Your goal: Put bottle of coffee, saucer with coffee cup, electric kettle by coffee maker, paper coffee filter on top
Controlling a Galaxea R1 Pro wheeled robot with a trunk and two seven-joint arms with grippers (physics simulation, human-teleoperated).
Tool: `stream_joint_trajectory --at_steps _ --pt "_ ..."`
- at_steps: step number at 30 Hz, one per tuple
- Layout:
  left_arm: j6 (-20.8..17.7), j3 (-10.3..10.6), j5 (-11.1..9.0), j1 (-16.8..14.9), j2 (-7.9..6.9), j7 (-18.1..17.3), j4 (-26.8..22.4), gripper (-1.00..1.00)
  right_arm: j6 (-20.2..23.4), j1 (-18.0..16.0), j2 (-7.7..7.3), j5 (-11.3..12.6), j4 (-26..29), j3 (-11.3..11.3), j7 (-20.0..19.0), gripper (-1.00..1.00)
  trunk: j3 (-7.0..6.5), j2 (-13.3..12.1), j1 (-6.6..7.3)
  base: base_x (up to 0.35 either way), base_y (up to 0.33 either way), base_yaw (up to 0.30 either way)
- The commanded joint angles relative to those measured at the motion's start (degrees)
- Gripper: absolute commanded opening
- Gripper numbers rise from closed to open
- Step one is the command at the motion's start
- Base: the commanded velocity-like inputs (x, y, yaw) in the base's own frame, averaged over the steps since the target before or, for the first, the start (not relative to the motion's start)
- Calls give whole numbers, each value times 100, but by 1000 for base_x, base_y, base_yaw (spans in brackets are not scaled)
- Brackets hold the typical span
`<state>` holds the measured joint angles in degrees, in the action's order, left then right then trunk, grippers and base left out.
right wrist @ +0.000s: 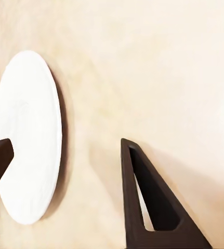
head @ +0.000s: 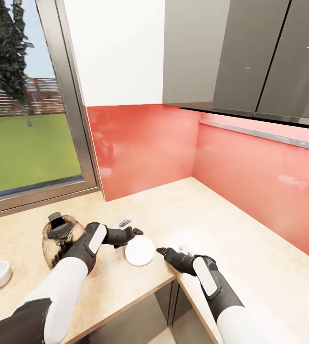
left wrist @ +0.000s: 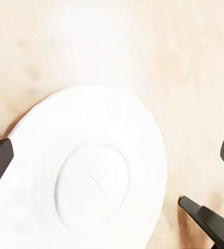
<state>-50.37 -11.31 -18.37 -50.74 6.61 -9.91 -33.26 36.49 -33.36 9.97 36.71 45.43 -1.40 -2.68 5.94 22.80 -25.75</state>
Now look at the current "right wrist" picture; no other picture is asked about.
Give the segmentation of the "saucer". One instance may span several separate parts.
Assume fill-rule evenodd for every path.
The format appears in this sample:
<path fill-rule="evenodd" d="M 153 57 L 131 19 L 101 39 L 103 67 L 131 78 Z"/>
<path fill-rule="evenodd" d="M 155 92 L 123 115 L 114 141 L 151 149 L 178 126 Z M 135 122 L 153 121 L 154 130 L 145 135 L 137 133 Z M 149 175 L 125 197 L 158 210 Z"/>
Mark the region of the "saucer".
<path fill-rule="evenodd" d="M 56 85 L 45 60 L 18 53 L 0 82 L 0 140 L 10 138 L 14 158 L 0 180 L 8 214 L 32 225 L 54 195 L 61 155 L 61 115 Z"/>

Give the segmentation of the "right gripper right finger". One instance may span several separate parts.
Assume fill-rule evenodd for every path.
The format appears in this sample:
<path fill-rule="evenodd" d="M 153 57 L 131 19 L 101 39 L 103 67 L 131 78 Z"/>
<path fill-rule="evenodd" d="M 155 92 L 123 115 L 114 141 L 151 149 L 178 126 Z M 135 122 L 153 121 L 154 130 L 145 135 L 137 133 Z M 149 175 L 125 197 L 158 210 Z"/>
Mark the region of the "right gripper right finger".
<path fill-rule="evenodd" d="M 213 249 L 140 146 L 121 139 L 126 249 Z M 154 231 L 146 230 L 136 180 Z"/>

